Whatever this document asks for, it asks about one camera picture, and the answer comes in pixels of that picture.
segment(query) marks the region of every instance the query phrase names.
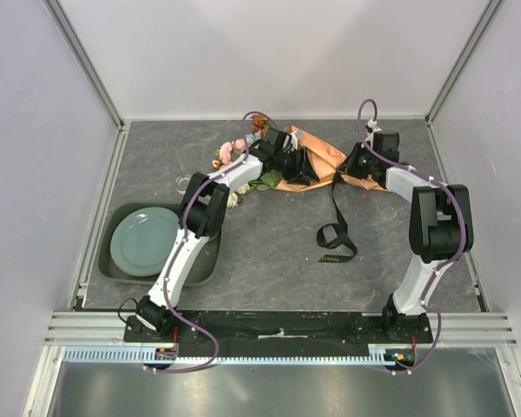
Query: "clear glass cup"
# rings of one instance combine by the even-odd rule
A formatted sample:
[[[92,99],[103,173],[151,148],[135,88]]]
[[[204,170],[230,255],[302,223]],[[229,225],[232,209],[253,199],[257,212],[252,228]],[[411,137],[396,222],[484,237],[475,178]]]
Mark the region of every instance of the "clear glass cup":
[[[180,175],[175,179],[175,189],[181,195],[185,194],[185,190],[188,189],[189,182],[191,181],[191,175]]]

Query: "light green plate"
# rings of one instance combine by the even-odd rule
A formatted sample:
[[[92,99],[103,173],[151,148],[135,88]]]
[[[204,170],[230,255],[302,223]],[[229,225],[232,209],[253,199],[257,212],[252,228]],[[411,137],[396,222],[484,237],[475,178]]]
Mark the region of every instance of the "light green plate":
[[[119,269],[133,276],[160,273],[174,246],[178,220],[176,213],[161,207],[131,213],[112,235],[112,260]]]

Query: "orange cloth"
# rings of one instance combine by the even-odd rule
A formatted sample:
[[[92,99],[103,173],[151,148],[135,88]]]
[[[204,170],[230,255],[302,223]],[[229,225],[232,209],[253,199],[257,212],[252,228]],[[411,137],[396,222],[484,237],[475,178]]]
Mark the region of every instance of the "orange cloth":
[[[292,131],[298,130],[295,126],[292,126]],[[305,130],[300,131],[301,135],[299,138],[299,146],[307,148],[307,153],[311,164],[313,165],[314,172],[319,176],[320,181],[312,185],[299,185],[290,184],[285,180],[281,180],[276,189],[282,191],[293,191],[301,192],[308,191],[309,189],[318,189],[332,183],[334,174],[337,168],[346,160],[346,155],[336,149],[329,143],[326,143],[316,136],[307,133]],[[348,184],[362,187],[363,189],[376,189],[379,191],[387,191],[378,185],[377,182],[373,181],[372,178],[366,180],[360,180],[353,178],[349,175],[341,176]]]

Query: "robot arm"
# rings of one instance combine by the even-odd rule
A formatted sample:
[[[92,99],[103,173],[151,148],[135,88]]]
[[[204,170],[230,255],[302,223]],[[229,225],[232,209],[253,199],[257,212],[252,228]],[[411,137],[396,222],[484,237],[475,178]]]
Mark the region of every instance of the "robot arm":
[[[366,129],[369,133],[367,144],[386,159],[399,162],[399,134],[382,131],[373,121],[369,122]],[[392,167],[382,162],[365,149],[361,142],[355,145],[343,169],[343,172],[357,178],[370,175],[382,187],[411,203],[409,243],[413,255],[401,285],[386,304],[384,315],[389,313],[393,317],[390,323],[392,326],[400,315],[423,314],[425,309],[421,301],[428,301],[441,275],[451,264],[442,266],[435,278],[432,274],[459,247],[459,221],[452,203],[441,188],[414,175],[411,169]],[[469,191],[464,185],[444,185],[461,207],[466,231],[464,252],[467,252],[473,244]]]
[[[281,171],[290,182],[319,180],[308,161],[307,151],[297,146],[294,134],[272,128],[249,149],[248,156],[242,154],[213,174],[193,175],[181,201],[180,228],[172,252],[153,287],[137,304],[137,318],[142,324],[157,331],[169,327],[166,326],[169,320],[166,299],[168,297],[172,307],[177,306],[183,283],[197,255],[208,240],[220,232],[229,195],[260,177],[263,171],[272,169]],[[200,187],[203,187],[200,193],[203,201],[196,199],[186,217],[188,205]]]

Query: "black strap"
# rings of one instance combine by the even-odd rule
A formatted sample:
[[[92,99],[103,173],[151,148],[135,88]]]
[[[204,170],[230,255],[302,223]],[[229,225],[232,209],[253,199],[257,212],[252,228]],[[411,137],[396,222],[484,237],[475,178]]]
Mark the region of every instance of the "black strap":
[[[316,234],[316,242],[322,248],[334,249],[338,248],[341,245],[345,245],[349,250],[352,251],[352,255],[323,255],[319,262],[328,262],[328,263],[342,263],[351,261],[358,253],[357,247],[352,242],[352,240],[347,235],[347,222],[344,219],[344,216],[341,214],[340,209],[338,208],[338,204],[333,198],[333,191],[336,188],[336,184],[343,182],[344,180],[341,178],[340,170],[336,172],[332,179],[332,191],[330,196],[332,197],[333,206],[336,208],[336,217],[338,218],[337,223],[328,223],[319,228],[319,231]],[[333,231],[336,233],[336,237],[331,241],[327,242],[326,237],[324,236],[324,228],[332,227]]]

